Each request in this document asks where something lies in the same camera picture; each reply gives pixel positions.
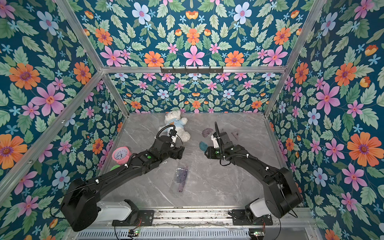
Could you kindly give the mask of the clear ruler set bag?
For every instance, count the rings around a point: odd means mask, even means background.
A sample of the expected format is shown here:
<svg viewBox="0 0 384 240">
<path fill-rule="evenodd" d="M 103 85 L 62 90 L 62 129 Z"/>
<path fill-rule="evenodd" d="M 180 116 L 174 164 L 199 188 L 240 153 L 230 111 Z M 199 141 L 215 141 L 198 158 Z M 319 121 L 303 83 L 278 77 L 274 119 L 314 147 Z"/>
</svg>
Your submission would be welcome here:
<svg viewBox="0 0 384 240">
<path fill-rule="evenodd" d="M 175 197 L 181 197 L 186 186 L 188 179 L 189 168 L 178 167 L 175 171 L 175 175 L 171 184 L 170 193 Z"/>
</svg>

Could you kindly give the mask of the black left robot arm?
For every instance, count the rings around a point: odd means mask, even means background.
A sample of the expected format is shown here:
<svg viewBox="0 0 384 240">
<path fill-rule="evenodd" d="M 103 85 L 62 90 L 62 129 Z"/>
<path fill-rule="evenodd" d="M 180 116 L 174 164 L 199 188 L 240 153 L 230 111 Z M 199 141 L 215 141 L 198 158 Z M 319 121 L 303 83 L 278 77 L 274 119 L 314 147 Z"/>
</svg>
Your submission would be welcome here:
<svg viewBox="0 0 384 240">
<path fill-rule="evenodd" d="M 87 181 L 73 180 L 60 208 L 72 230 L 80 232 L 94 222 L 124 221 L 132 215 L 134 207 L 130 201 L 105 203 L 102 199 L 128 181 L 159 167 L 167 159 L 181 159 L 185 147 L 178 147 L 173 142 L 177 135 L 176 127 L 167 125 L 159 130 L 148 150 L 133 154 L 122 166 Z"/>
</svg>

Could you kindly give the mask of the teal protractor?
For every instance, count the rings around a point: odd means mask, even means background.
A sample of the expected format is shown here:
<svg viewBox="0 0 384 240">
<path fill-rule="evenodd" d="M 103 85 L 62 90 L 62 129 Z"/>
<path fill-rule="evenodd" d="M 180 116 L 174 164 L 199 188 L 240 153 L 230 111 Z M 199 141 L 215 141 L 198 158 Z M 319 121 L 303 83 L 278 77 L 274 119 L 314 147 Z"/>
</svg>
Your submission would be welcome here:
<svg viewBox="0 0 384 240">
<path fill-rule="evenodd" d="M 208 145 L 205 142 L 200 142 L 199 143 L 199 148 L 201 151 L 205 152 L 208 149 Z"/>
</svg>

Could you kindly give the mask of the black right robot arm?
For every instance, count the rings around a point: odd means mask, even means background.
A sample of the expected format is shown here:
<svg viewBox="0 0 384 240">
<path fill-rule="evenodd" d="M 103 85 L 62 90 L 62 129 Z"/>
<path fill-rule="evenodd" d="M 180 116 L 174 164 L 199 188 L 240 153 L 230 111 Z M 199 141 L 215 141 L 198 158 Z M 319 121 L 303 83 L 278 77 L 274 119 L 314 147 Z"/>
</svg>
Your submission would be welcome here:
<svg viewBox="0 0 384 240">
<path fill-rule="evenodd" d="M 253 224 L 269 215 L 280 219 L 303 202 L 293 175 L 287 168 L 278 169 L 268 165 L 251 155 L 243 146 L 234 145 L 226 132 L 220 132 L 217 122 L 211 139 L 214 145 L 205 151 L 208 159 L 219 160 L 220 163 L 225 161 L 226 166 L 233 164 L 240 167 L 263 186 L 264 196 L 245 206 L 243 218 L 248 223 Z"/>
</svg>

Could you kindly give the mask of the purple wide triangle ruler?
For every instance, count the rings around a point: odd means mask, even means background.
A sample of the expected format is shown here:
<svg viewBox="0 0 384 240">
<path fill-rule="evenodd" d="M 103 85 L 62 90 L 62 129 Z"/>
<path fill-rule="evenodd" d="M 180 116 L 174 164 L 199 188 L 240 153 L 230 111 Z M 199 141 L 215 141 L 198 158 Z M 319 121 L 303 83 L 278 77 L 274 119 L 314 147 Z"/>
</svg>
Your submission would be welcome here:
<svg viewBox="0 0 384 240">
<path fill-rule="evenodd" d="M 240 130 L 235 129 L 235 130 L 232 130 L 231 133 L 232 133 L 233 137 L 236 139 L 236 141 L 238 141 L 239 137 L 240 137 Z"/>
</svg>

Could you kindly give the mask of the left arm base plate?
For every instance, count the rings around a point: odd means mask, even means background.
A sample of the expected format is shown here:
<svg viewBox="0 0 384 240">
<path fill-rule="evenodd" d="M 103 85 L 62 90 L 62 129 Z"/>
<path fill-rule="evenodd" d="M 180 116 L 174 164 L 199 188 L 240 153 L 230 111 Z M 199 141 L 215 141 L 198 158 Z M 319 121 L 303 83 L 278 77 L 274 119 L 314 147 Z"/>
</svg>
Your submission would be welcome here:
<svg viewBox="0 0 384 240">
<path fill-rule="evenodd" d="M 148 227 L 151 226 L 154 220 L 155 211 L 153 210 L 138 210 L 133 211 L 127 219 L 123 221 L 114 220 L 114 227 Z"/>
</svg>

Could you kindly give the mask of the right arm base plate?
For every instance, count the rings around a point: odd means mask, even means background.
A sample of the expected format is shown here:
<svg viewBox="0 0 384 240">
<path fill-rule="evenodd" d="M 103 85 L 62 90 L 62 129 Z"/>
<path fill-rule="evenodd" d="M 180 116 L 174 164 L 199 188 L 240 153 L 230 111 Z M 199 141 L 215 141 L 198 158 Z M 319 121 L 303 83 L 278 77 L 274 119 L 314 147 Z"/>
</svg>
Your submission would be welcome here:
<svg viewBox="0 0 384 240">
<path fill-rule="evenodd" d="M 233 209 L 228 212 L 228 215 L 232 218 L 234 226 L 272 226 L 273 220 L 270 215 L 264 215 L 256 217 L 249 210 L 245 209 Z"/>
</svg>

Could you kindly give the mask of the purple protractor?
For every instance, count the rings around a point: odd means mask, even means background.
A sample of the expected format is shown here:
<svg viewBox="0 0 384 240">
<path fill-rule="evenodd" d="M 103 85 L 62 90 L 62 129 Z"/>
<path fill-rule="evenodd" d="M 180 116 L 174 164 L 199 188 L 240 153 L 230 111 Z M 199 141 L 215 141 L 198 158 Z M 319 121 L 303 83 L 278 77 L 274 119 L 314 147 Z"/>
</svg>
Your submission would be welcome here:
<svg viewBox="0 0 384 240">
<path fill-rule="evenodd" d="M 204 138 L 208 138 L 208 137 L 211 137 L 213 133 L 214 133 L 214 130 L 213 130 L 213 129 L 211 129 L 211 128 L 206 128 L 206 129 L 204 129 L 204 130 L 202 131 L 202 136 L 203 136 Z"/>
</svg>

